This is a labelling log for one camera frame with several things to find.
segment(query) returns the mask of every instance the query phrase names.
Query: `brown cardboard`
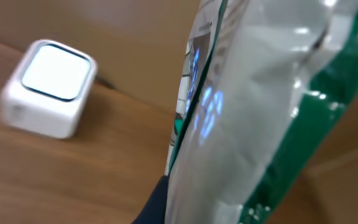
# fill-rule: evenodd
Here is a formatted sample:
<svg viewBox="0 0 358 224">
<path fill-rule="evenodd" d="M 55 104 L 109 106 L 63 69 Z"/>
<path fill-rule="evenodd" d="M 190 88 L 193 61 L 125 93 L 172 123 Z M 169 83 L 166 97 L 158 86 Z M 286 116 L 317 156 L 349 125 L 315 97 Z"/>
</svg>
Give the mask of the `brown cardboard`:
<svg viewBox="0 0 358 224">
<path fill-rule="evenodd" d="M 358 223 L 358 95 L 310 161 L 306 174 L 329 223 Z"/>
<path fill-rule="evenodd" d="M 174 111 L 199 1 L 0 0 L 0 42 L 19 50 L 53 39 L 92 55 L 99 75 Z"/>
</svg>

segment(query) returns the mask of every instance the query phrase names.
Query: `wooden table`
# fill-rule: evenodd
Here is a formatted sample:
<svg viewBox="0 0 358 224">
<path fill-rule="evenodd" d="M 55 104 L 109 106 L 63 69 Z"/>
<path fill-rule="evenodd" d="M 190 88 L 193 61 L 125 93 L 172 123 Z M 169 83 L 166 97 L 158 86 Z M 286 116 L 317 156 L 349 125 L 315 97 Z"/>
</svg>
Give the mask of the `wooden table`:
<svg viewBox="0 0 358 224">
<path fill-rule="evenodd" d="M 0 91 L 21 55 L 0 44 Z M 101 85 L 72 139 L 0 122 L 0 223 L 130 223 L 164 172 L 172 123 Z"/>
</svg>

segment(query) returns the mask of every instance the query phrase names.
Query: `white plastic box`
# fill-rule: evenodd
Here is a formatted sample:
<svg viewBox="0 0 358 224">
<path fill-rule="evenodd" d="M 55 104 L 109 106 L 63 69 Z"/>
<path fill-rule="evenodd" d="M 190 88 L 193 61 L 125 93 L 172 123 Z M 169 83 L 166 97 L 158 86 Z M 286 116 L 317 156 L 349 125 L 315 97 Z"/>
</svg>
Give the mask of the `white plastic box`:
<svg viewBox="0 0 358 224">
<path fill-rule="evenodd" d="M 9 126 L 52 138 L 75 132 L 97 72 L 89 55 L 52 40 L 34 42 L 0 97 Z"/>
</svg>

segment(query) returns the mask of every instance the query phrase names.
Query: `dark sleeve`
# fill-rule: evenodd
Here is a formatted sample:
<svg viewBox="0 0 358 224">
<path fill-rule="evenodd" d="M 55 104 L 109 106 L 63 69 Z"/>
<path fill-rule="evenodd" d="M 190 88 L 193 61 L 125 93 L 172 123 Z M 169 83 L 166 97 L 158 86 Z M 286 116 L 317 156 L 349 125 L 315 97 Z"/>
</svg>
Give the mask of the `dark sleeve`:
<svg viewBox="0 0 358 224">
<path fill-rule="evenodd" d="M 160 178 L 143 210 L 132 224 L 163 224 L 165 218 L 165 206 L 167 205 L 167 194 L 168 176 L 165 175 Z"/>
</svg>

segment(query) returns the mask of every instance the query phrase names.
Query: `plastic bag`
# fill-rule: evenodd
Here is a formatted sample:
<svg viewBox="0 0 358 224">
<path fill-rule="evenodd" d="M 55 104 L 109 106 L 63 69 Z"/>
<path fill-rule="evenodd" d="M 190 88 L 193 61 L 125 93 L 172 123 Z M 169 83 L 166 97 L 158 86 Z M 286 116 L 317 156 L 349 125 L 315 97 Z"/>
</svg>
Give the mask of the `plastic bag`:
<svg viewBox="0 0 358 224">
<path fill-rule="evenodd" d="M 219 7 L 222 0 L 202 0 L 198 9 L 196 19 L 191 29 L 189 40 L 186 46 L 185 63 L 180 80 L 175 121 L 172 128 L 171 140 L 168 147 L 167 165 L 165 174 L 168 174 L 170 157 L 177 140 L 177 135 L 183 125 L 190 102 L 193 99 L 198 84 L 200 83 L 201 72 L 204 69 L 206 59 L 212 49 L 215 36 Z"/>
<path fill-rule="evenodd" d="M 223 0 L 166 224 L 262 223 L 358 91 L 358 1 Z"/>
</svg>

